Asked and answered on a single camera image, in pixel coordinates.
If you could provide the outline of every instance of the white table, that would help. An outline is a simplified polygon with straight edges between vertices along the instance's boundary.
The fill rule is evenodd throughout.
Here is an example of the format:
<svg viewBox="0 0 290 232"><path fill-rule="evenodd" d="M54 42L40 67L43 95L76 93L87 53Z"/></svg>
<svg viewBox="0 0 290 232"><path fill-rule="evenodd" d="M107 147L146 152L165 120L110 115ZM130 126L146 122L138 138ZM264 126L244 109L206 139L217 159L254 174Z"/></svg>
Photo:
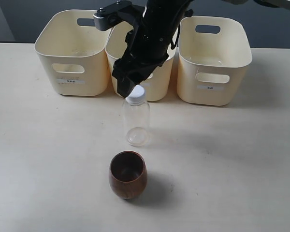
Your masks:
<svg viewBox="0 0 290 232"><path fill-rule="evenodd" d="M290 50L253 49L232 103L151 104L152 141L122 136L122 99L51 87L32 44L0 44L0 232L290 232ZM135 150L148 186L132 202L108 184Z"/></svg>

